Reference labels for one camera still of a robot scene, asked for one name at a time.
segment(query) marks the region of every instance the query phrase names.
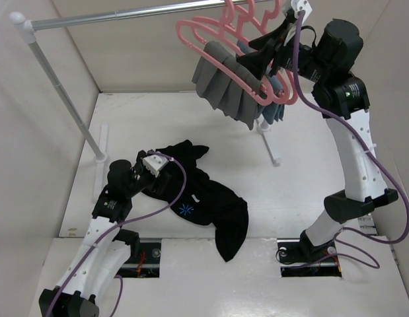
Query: white panel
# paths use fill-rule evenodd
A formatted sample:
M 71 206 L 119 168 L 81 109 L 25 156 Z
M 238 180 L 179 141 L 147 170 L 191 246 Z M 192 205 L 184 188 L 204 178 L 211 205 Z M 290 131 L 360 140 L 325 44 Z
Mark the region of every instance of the white panel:
M 376 157 L 375 143 L 371 138 L 369 112 L 364 109 L 354 112 L 347 122 L 354 127 L 370 149 L 370 153 Z M 332 131 L 341 158 L 345 196 L 364 202 L 368 197 L 375 199 L 384 195 L 388 187 L 380 175 L 379 168 L 364 153 L 351 131 L 332 118 L 327 119 L 326 123 Z
M 100 94 L 91 121 L 98 136 L 109 122 L 108 154 L 135 161 L 140 150 L 185 139 L 210 150 L 198 167 L 248 202 L 249 236 L 299 236 L 322 213 L 323 199 L 344 189 L 344 175 L 332 134 L 322 116 L 301 102 L 287 106 L 285 122 L 273 130 L 283 163 L 273 167 L 257 131 L 213 110 L 196 93 Z M 93 212 L 93 152 L 85 147 L 60 236 L 84 236 Z M 165 203 L 143 194 L 133 199 L 129 218 Z M 214 227 L 186 222 L 172 211 L 127 226 L 141 237 L 214 237 Z
M 163 240 L 160 277 L 124 279 L 115 317 L 409 317 L 409 300 L 389 247 L 348 232 L 342 238 L 369 251 L 381 268 L 340 260 L 343 278 L 281 278 L 275 239 L 246 240 L 229 263 L 217 253 L 213 239 Z M 79 240 L 54 240 L 30 317 L 39 316 L 37 298 L 54 286 Z M 343 246 L 338 251 L 362 257 Z M 118 291 L 114 280 L 100 316 L 109 316 Z
M 409 196 L 409 1 L 389 2 L 354 73 L 367 85 L 377 156 L 400 178 Z M 382 234 L 391 238 L 402 234 L 406 219 L 402 200 L 373 217 Z M 409 292 L 409 237 L 394 248 Z
M 56 18 L 49 1 L 0 0 L 0 317 L 25 317 L 60 226 L 83 144 L 52 84 L 10 22 Z M 85 120 L 98 90 L 65 30 L 38 42 Z
M 164 5 L 191 0 L 53 0 L 61 16 L 103 13 Z M 313 13 L 308 23 L 319 37 L 332 18 L 355 23 L 365 38 L 381 15 L 388 0 L 311 0 Z M 274 1 L 257 4 L 258 16 L 273 9 Z M 192 74 L 199 56 L 182 45 L 175 32 L 177 20 L 198 15 L 219 18 L 221 8 L 174 13 L 134 20 L 112 21 L 74 26 L 69 31 L 94 79 L 104 91 L 178 91 L 192 89 Z M 279 17 L 270 26 L 275 28 Z M 250 38 L 259 36 L 253 27 L 245 27 Z M 304 32 L 311 43 L 313 35 Z

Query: white floor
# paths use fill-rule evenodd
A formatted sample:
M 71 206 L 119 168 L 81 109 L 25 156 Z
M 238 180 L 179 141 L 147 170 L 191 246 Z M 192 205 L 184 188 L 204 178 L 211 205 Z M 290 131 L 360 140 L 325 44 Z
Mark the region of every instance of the white floor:
M 369 250 L 381 268 L 340 260 L 343 278 L 281 278 L 273 238 L 246 240 L 227 264 L 213 239 L 164 239 L 161 276 L 124 279 L 115 317 L 409 317 L 409 300 L 389 247 L 348 232 L 341 238 Z M 30 317 L 41 316 L 42 290 L 54 288 L 80 241 L 53 241 Z M 362 258 L 341 245 L 338 251 Z M 98 304 L 100 317 L 110 315 L 118 292 L 115 280 Z
M 90 130 L 98 139 L 108 122 L 110 160 L 134 161 L 137 152 L 189 139 L 207 145 L 198 167 L 248 202 L 249 237 L 297 237 L 321 214 L 323 199 L 344 187 L 330 130 L 321 116 L 301 102 L 288 106 L 285 121 L 272 129 L 282 155 L 273 167 L 264 140 L 247 126 L 214 111 L 194 92 L 100 94 Z M 84 236 L 91 218 L 95 163 L 85 145 L 60 231 Z M 164 205 L 139 194 L 130 218 Z M 166 211 L 129 227 L 143 238 L 212 238 L 214 228 L 199 227 Z

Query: blue cloth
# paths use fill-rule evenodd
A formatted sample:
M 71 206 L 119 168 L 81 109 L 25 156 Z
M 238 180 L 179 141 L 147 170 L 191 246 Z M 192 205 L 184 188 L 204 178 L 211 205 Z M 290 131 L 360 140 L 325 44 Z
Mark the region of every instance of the blue cloth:
M 248 45 L 242 43 L 241 41 L 237 42 L 237 46 L 244 54 L 249 54 L 254 52 Z M 277 94 L 279 91 L 283 90 L 283 86 L 279 79 L 276 76 L 269 77 L 270 68 L 266 70 L 266 76 L 269 79 L 270 84 L 272 84 L 273 91 Z M 266 95 L 261 92 L 260 96 L 265 98 Z M 275 102 L 267 105 L 266 107 L 259 106 L 258 113 L 263 114 L 264 119 L 269 123 L 273 124 L 274 121 L 278 122 L 279 120 L 283 120 L 283 115 L 285 113 L 285 105 L 284 104 L 276 104 Z

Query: rectangular slot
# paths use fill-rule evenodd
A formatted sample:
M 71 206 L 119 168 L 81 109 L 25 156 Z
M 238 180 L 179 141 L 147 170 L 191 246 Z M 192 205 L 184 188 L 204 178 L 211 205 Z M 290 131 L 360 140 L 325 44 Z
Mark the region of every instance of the rectangular slot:
M 294 269 L 292 267 L 281 267 L 282 277 L 342 277 L 338 266 L 318 266 L 304 267 L 303 269 Z
M 128 259 L 119 269 L 118 275 L 134 279 L 159 277 L 161 240 L 141 240 L 139 245 L 138 256 Z
M 339 260 L 328 258 L 321 263 L 297 269 L 306 263 L 311 264 L 329 254 L 336 253 L 335 243 L 331 242 L 306 257 L 299 247 L 299 239 L 278 239 L 276 259 L 281 264 L 282 277 L 342 277 Z

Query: clothing rack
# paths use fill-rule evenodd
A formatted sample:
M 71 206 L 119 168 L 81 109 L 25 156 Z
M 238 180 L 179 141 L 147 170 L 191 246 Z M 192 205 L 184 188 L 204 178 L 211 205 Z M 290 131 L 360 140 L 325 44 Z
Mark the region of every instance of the clothing rack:
M 256 0 L 255 2 L 266 2 L 269 0 Z M 234 0 L 235 5 L 247 4 L 246 0 Z M 55 88 L 57 94 L 59 95 L 61 101 L 66 106 L 67 110 L 71 114 L 73 120 L 77 124 L 79 130 L 83 134 L 85 140 L 90 145 L 91 149 L 95 154 L 95 162 L 97 163 L 96 177 L 94 182 L 94 193 L 93 199 L 97 199 L 98 195 L 102 190 L 102 182 L 104 176 L 104 164 L 108 160 L 108 155 L 106 153 L 107 148 L 107 136 L 108 136 L 108 124 L 105 122 L 101 127 L 100 140 L 99 143 L 94 140 L 88 127 L 85 125 L 82 117 L 79 115 L 75 105 L 73 104 L 71 98 L 67 94 L 63 84 L 58 79 L 53 67 L 50 65 L 47 57 L 44 55 L 41 47 L 38 45 L 35 32 L 40 30 L 48 30 L 51 28 L 63 28 L 66 26 L 75 26 L 88 23 L 104 22 L 111 20 L 126 20 L 129 18 L 139 18 L 139 17 L 152 17 L 155 15 L 165 15 L 169 13 L 177 13 L 184 11 L 195 11 L 201 9 L 210 9 L 225 6 L 224 0 L 205 0 L 205 1 L 194 1 L 188 3 L 175 3 L 172 5 L 161 5 L 155 7 L 146 7 L 140 9 L 130 9 L 130 10 L 119 10 L 112 11 L 109 13 L 100 13 L 93 15 L 80 15 L 76 17 L 67 18 L 53 18 L 48 20 L 27 20 L 22 13 L 12 12 L 9 15 L 10 20 L 18 30 L 19 34 L 25 43 L 28 44 L 32 53 L 36 57 L 38 63 L 41 65 L 42 69 L 46 73 L 53 87 Z

